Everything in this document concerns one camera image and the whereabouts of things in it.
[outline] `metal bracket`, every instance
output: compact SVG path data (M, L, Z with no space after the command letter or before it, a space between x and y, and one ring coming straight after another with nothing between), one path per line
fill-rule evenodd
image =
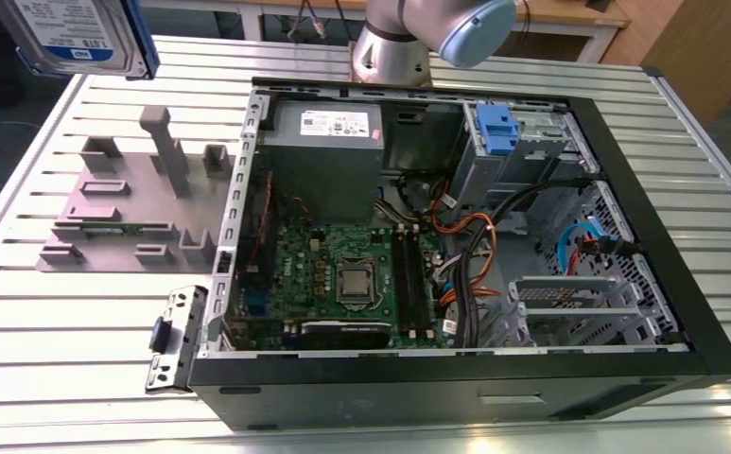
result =
M198 352L201 320L209 290L200 286L174 290L166 311L153 329L154 352L148 374L148 394L190 393L189 376Z

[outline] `power supply label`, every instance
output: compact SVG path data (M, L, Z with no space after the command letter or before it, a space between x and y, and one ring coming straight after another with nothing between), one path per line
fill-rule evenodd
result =
M40 43L58 57L106 61L113 43L92 0L14 0Z
M305 111L301 114L301 135L370 137L368 113Z

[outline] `gray robot arm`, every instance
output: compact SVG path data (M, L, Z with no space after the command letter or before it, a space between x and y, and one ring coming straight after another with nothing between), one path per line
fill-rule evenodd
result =
M472 67L498 49L514 27L514 0L372 0L354 51L364 82L420 85L430 76L430 49Z

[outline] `motherboard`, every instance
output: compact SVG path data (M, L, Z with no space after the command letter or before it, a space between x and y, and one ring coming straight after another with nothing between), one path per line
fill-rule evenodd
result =
M244 290L240 349L436 348L440 238L418 227L282 226L270 290Z

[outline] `cpu socket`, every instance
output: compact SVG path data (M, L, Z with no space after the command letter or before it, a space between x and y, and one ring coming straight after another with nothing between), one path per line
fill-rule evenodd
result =
M374 264L346 259L338 262L338 303L349 310L364 310L376 300Z

